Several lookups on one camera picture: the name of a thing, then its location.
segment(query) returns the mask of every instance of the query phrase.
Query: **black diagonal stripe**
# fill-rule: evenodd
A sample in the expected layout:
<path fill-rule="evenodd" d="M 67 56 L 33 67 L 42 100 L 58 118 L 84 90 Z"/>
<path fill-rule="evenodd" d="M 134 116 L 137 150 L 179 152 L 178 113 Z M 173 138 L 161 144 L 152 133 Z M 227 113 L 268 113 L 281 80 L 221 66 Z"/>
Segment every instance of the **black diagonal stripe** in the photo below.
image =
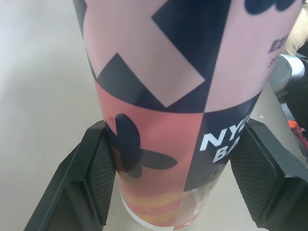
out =
<path fill-rule="evenodd" d="M 198 88 L 203 94 L 198 94 L 198 98 L 195 98 L 203 102 L 203 107 L 210 89 L 230 1 L 169 0 L 152 17 L 206 80 Z"/>
<path fill-rule="evenodd" d="M 139 81 L 119 54 L 116 54 L 95 78 L 97 83 L 112 96 L 139 107 L 176 113 L 202 113 L 204 111 L 205 83 L 175 102 L 164 107 Z"/>
<path fill-rule="evenodd" d="M 85 19 L 87 5 L 84 0 L 73 0 L 73 3 L 75 6 L 75 11 L 77 14 L 80 30 L 81 33 L 83 34 L 83 22 Z"/>

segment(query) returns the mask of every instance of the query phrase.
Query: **cylindrical container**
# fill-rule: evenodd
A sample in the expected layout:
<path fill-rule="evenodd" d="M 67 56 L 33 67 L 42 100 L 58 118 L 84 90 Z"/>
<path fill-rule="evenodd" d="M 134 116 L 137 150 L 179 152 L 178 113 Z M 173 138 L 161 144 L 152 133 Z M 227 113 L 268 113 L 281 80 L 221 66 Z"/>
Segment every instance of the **cylindrical container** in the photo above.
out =
<path fill-rule="evenodd" d="M 302 0 L 75 0 L 123 203 L 152 230 L 192 223 Z"/>

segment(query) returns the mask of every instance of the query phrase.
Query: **textured rubber grip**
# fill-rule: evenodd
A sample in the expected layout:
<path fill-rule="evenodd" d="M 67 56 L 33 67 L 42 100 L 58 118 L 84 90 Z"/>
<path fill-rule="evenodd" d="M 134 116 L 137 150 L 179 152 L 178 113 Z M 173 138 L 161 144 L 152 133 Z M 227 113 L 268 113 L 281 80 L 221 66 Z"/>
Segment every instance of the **textured rubber grip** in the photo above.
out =
<path fill-rule="evenodd" d="M 308 169 L 264 124 L 249 121 L 231 155 L 231 167 L 258 227 L 308 229 Z"/>

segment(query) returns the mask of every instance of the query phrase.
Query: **black geometric pattern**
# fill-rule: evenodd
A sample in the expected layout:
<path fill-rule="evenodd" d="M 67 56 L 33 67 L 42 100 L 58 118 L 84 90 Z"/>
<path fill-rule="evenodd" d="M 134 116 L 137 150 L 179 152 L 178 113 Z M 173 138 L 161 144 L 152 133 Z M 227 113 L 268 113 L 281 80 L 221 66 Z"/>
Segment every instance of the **black geometric pattern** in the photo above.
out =
<path fill-rule="evenodd" d="M 278 11 L 285 11 L 294 2 L 295 0 L 245 0 L 245 7 L 251 14 L 260 14 L 267 11 L 273 4 Z"/>
<path fill-rule="evenodd" d="M 115 117 L 116 135 L 106 124 L 111 144 L 120 152 L 124 170 L 133 178 L 142 176 L 142 167 L 164 170 L 172 168 L 177 161 L 171 156 L 140 148 L 140 134 L 134 122 L 125 114 Z"/>
<path fill-rule="evenodd" d="M 220 176 L 232 153 L 230 153 L 227 157 L 213 163 L 216 151 L 225 146 L 230 148 L 233 145 L 235 138 L 238 137 L 240 133 L 237 133 L 235 138 L 230 141 L 229 138 L 231 136 L 231 132 L 227 130 L 225 138 L 220 146 L 215 147 L 209 142 L 207 149 L 200 151 L 204 135 L 212 133 L 214 137 L 219 137 L 221 130 L 232 125 L 238 125 L 240 120 L 244 119 L 251 113 L 258 97 L 259 94 L 238 106 L 204 114 L 186 180 L 185 191 L 199 188 L 213 180 L 216 180 Z"/>

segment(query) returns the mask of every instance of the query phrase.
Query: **white table surface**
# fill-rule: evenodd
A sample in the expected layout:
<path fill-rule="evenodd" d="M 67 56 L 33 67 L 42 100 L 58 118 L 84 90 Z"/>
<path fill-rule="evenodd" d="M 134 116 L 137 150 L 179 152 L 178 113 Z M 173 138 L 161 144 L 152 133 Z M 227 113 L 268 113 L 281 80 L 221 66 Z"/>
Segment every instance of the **white table surface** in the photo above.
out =
<path fill-rule="evenodd" d="M 252 118 L 300 156 L 270 86 Z M 72 1 L 0 0 L 1 231 L 24 229 L 58 165 L 101 119 Z M 115 184 L 104 231 L 143 230 L 148 229 L 127 213 Z M 258 230 L 230 165 L 186 230 Z"/>

